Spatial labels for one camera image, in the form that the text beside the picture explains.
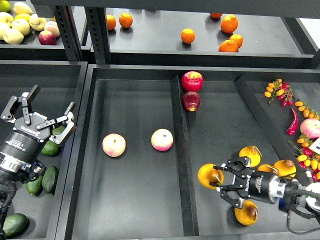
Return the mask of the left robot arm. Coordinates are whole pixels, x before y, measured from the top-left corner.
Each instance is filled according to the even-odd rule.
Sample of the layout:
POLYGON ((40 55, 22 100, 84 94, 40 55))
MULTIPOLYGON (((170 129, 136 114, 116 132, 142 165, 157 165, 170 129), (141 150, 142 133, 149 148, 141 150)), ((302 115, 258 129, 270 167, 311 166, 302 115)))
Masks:
POLYGON ((61 146, 76 130, 71 102, 60 117, 48 119, 32 110, 31 103, 40 87, 34 85, 21 96, 13 95, 0 118, 13 127, 0 145, 0 225, 3 226, 9 207, 18 191, 18 184, 27 184, 45 173, 45 165, 38 160, 47 142, 61 146))

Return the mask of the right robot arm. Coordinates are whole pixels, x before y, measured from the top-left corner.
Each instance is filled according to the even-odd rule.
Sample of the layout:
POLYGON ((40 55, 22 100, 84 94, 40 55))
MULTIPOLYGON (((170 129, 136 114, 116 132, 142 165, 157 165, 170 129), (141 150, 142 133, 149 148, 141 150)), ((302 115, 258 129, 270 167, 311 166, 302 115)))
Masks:
POLYGON ((221 166, 209 169, 208 185, 219 192, 220 197, 234 208, 238 222, 253 225, 258 219, 258 208, 253 201, 273 205, 286 213, 286 227, 295 235, 306 235, 319 228, 294 231, 291 214, 307 220, 320 220, 320 187, 317 183, 303 186, 292 173, 280 175, 273 166, 270 171, 254 169, 248 156, 232 158, 221 166))

